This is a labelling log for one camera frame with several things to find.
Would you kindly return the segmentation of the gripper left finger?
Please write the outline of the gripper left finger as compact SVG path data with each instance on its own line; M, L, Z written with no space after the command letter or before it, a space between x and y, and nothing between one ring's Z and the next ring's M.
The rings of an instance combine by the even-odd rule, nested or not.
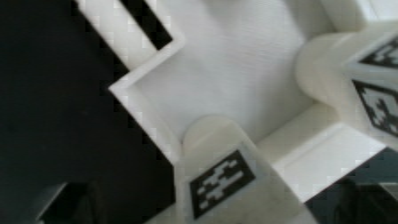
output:
M39 200L34 224L109 224L107 206L94 182L64 182Z

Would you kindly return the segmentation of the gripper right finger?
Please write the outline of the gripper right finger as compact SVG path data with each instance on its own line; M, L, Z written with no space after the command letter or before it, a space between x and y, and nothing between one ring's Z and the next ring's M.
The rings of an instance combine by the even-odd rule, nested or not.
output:
M317 224L398 224L398 182L343 179L306 206Z

